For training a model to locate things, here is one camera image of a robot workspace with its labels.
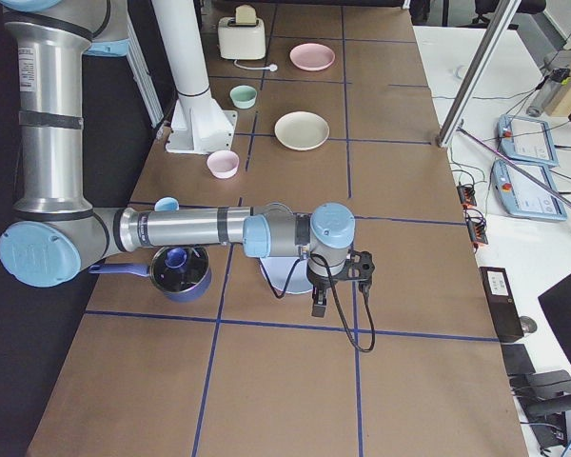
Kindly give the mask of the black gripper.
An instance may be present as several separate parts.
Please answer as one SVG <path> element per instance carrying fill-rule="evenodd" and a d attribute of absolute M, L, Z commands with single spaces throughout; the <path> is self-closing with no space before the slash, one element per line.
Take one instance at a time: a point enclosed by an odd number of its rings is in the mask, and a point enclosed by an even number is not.
<path fill-rule="evenodd" d="M 331 266 L 319 253 L 311 253 L 306 266 L 306 277 L 313 286 L 311 316 L 325 317 L 327 292 L 339 282 L 353 282 L 359 291 L 369 291 L 374 270 L 372 254 L 366 250 L 351 249 L 336 266 Z"/>

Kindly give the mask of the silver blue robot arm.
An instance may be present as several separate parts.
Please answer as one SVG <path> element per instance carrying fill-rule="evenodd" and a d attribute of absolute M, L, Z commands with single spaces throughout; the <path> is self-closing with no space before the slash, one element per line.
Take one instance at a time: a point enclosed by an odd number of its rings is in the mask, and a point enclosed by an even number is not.
<path fill-rule="evenodd" d="M 352 248 L 355 220 L 338 203 L 310 214 L 281 204 L 138 211 L 97 208 L 83 192 L 82 58 L 128 51 L 124 1 L 7 1 L 4 24 L 18 44 L 24 194 L 0 237 L 0 260 L 38 288 L 80 271 L 147 277 L 175 301 L 201 297 L 211 281 L 210 245 L 239 244 L 251 258 L 305 266 L 312 313 L 337 300 L 336 285 L 368 294 L 374 270 Z"/>

